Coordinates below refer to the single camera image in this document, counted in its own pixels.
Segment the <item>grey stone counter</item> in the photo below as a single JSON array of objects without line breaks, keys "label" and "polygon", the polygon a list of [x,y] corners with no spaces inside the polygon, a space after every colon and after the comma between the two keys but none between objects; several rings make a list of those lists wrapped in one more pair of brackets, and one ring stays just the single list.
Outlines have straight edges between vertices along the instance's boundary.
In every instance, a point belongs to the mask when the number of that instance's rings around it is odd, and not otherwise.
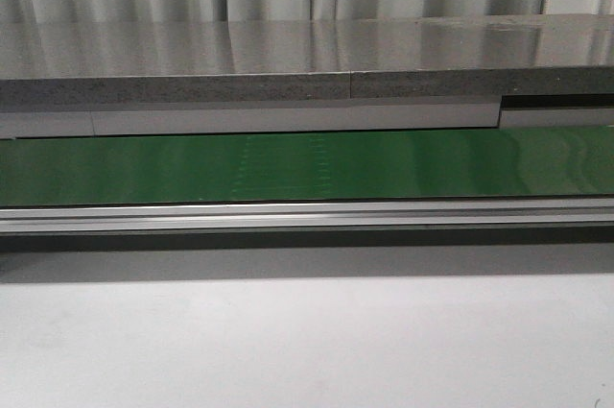
[{"label": "grey stone counter", "polygon": [[5,138],[612,122],[608,15],[1,29]]}]

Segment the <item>aluminium conveyor frame rail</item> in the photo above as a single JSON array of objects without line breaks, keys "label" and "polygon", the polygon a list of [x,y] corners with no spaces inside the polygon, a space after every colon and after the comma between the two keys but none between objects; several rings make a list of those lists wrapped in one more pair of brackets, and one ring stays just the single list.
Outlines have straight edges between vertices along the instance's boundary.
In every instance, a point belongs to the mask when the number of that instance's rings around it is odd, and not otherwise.
[{"label": "aluminium conveyor frame rail", "polygon": [[610,197],[8,208],[1,251],[607,243]]}]

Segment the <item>green conveyor belt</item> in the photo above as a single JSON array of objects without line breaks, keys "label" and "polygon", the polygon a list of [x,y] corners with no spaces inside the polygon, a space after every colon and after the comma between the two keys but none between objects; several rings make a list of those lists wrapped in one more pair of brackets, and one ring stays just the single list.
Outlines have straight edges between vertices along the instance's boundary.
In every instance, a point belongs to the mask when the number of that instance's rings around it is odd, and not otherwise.
[{"label": "green conveyor belt", "polygon": [[4,207],[609,195],[609,127],[11,139]]}]

